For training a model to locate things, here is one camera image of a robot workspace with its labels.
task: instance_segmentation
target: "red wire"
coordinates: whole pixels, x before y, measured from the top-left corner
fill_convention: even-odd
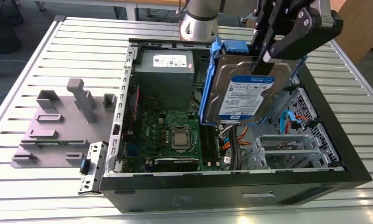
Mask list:
[[[289,126],[290,126],[290,122],[286,123],[286,126],[285,126],[285,134],[289,133]]]
[[[306,117],[304,117],[302,115],[296,115],[296,118],[302,118],[304,120],[308,120]],[[286,126],[285,126],[285,133],[284,134],[288,134],[289,133],[289,127],[290,126],[290,121],[286,123]]]
[[[137,85],[137,100],[134,105],[134,111],[132,112],[132,118],[130,118],[130,126],[126,132],[130,131],[132,123],[134,122],[134,116],[137,114],[137,108],[138,108],[138,99],[140,99],[140,85]]]

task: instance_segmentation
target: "hard drive label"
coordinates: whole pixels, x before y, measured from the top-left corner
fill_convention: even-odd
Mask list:
[[[186,68],[185,55],[154,55],[153,67],[178,67]]]
[[[274,77],[234,76],[228,85],[218,115],[222,119],[248,119],[262,103],[261,93],[272,87]]]

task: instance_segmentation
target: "metal bracket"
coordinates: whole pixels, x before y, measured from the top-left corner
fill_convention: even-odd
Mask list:
[[[316,0],[310,3],[310,7],[314,8],[321,16],[321,27],[333,27],[334,20],[332,16],[330,1]]]
[[[104,172],[108,143],[98,141],[89,145],[86,158],[81,163],[81,185],[78,195],[98,195]]]

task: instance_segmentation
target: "white table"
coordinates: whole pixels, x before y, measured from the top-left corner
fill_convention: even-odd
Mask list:
[[[220,27],[222,39],[249,41],[248,28]],[[77,168],[13,169],[10,158],[36,112],[36,95],[81,77],[93,95],[116,93],[129,38],[178,38],[177,24],[68,17],[53,22],[0,107],[0,221],[132,224],[373,223],[373,181],[300,206],[121,214],[102,196],[77,196]],[[373,177],[373,90],[334,43],[306,65]]]
[[[112,6],[112,7],[125,7],[128,20],[137,20],[137,8],[146,9],[165,9],[165,10],[177,10],[178,5],[165,5],[157,3],[140,3],[140,2],[129,2],[125,0],[44,0],[34,1],[40,10],[44,10],[42,2],[53,2],[53,3],[69,3],[69,4],[81,4],[81,5],[96,5],[96,6]]]

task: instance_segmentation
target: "cpu socket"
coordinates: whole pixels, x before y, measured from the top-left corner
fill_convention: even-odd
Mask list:
[[[172,149],[178,153],[184,153],[190,149],[190,135],[189,128],[182,126],[174,126],[172,130]]]

